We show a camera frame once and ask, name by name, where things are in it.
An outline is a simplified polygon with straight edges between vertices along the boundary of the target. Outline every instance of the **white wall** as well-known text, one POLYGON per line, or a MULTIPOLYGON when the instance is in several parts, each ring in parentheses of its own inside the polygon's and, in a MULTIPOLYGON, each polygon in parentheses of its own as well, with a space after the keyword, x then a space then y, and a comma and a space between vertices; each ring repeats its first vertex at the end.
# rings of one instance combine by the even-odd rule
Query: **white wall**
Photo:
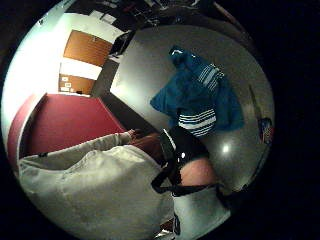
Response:
POLYGON ((44 23, 33 26, 21 42, 10 64, 2 93, 1 130, 7 150, 11 122, 23 102, 33 93, 57 93, 59 68, 71 31, 79 30, 111 43, 123 32, 97 18, 64 13, 61 2, 44 16, 44 23))

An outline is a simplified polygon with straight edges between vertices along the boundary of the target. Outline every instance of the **hand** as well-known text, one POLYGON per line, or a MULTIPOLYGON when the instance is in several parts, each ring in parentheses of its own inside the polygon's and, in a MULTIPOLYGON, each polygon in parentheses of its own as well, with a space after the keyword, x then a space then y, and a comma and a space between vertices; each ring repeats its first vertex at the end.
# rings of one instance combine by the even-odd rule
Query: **hand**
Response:
POLYGON ((128 131, 132 140, 141 138, 141 130, 140 129, 131 129, 128 131))

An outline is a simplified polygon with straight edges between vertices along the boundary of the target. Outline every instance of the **brown door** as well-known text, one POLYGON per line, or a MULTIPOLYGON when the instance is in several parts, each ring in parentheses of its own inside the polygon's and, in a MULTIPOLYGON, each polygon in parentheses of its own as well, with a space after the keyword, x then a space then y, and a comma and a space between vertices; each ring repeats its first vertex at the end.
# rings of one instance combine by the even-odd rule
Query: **brown door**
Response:
POLYGON ((73 30, 63 56, 102 67, 111 47, 111 43, 101 38, 73 30))
MULTIPOLYGON (((112 44, 84 32, 73 30, 66 44, 63 57, 102 67, 112 44)), ((96 79, 60 74, 59 92, 91 95, 96 79)))

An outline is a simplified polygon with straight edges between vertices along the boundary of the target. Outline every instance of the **red floor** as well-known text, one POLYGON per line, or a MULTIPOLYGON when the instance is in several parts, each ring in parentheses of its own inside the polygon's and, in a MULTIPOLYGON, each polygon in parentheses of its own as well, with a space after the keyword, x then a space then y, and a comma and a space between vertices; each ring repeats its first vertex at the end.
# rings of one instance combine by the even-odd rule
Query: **red floor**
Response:
POLYGON ((124 131, 98 98, 48 94, 30 129, 26 152, 52 152, 124 131))

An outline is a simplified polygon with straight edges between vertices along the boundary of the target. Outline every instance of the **blue jacket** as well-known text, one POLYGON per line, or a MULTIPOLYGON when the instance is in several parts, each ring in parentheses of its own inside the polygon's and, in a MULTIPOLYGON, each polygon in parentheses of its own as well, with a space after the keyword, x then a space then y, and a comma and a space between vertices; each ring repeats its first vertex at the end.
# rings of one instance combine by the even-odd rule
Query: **blue jacket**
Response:
POLYGON ((176 74, 150 104, 195 136, 243 126, 241 106, 224 73, 203 58, 173 46, 169 52, 176 74))

